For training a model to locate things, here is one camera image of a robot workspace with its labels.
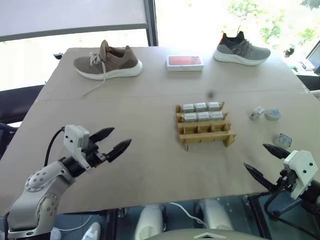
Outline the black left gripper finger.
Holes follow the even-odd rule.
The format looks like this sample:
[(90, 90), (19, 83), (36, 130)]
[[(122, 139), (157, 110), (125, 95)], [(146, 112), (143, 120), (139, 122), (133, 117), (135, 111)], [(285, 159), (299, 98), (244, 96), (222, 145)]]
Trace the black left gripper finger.
[(105, 159), (111, 163), (116, 158), (118, 158), (131, 144), (132, 139), (126, 139), (124, 141), (121, 141), (116, 146), (113, 147), (113, 149), (105, 155)]
[(107, 127), (97, 131), (96, 133), (94, 133), (89, 137), (89, 143), (95, 144), (97, 142), (104, 140), (112, 133), (114, 129), (115, 129), (114, 127)]

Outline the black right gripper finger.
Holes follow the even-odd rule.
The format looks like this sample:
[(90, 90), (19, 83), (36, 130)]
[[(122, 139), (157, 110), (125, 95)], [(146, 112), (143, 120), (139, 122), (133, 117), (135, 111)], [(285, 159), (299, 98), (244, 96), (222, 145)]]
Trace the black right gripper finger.
[(275, 146), (272, 144), (268, 144), (268, 143), (263, 143), (262, 144), (266, 150), (272, 154), (273, 156), (275, 156), (278, 159), (285, 159), (287, 158), (291, 153), (279, 146)]
[(275, 187), (276, 186), (274, 184), (272, 184), (270, 181), (268, 181), (259, 170), (257, 170), (256, 168), (254, 168), (253, 166), (251, 166), (251, 165), (249, 165), (247, 163), (244, 163), (243, 165), (248, 170), (248, 172), (251, 174), (251, 176), (258, 183), (260, 183), (270, 193), (274, 193), (275, 192)]

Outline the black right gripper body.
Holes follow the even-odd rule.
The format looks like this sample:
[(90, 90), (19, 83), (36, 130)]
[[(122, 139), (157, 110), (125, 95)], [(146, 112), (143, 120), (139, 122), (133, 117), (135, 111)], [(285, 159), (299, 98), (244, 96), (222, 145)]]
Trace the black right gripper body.
[(276, 181), (275, 193), (281, 193), (283, 191), (291, 193), (297, 178), (297, 174), (294, 170), (281, 170), (280, 177)]

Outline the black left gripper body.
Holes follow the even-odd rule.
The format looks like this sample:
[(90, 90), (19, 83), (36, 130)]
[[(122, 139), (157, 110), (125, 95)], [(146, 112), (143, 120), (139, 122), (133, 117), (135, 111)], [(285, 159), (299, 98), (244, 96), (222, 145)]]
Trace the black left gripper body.
[(99, 147), (92, 141), (83, 150), (84, 158), (91, 168), (96, 168), (107, 160), (106, 154), (99, 152)]

